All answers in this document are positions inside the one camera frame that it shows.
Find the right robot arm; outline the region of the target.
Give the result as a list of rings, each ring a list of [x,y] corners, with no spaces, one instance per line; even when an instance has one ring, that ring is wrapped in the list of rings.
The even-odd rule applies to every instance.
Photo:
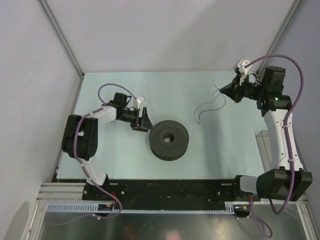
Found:
[[[248,70],[235,66],[235,78],[220,93],[239,103],[243,98],[256,101],[267,126],[270,140],[270,170],[258,177],[238,175],[230,188],[231,196],[242,201],[249,193],[263,199],[297,201],[311,185],[313,176],[299,159],[292,129],[291,98],[283,95],[286,70],[265,68],[260,83],[251,82]]]

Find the dark perforated cable spool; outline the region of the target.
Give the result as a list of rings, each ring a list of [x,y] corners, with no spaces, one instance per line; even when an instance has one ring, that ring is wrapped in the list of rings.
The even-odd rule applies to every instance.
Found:
[[[174,120],[158,122],[148,138],[152,153],[163,161],[181,158],[188,149],[189,140],[185,126]]]

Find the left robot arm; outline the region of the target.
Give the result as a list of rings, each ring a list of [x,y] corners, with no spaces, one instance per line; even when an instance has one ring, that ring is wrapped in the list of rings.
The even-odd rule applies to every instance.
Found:
[[[100,108],[83,116],[71,114],[67,118],[61,149],[79,162],[87,182],[95,185],[93,194],[100,200],[110,196],[111,188],[105,184],[108,175],[95,156],[99,144],[99,126],[122,121],[129,123],[134,131],[147,133],[153,130],[147,108],[140,108],[143,101],[143,96],[134,97],[117,92],[112,100],[103,103]]]

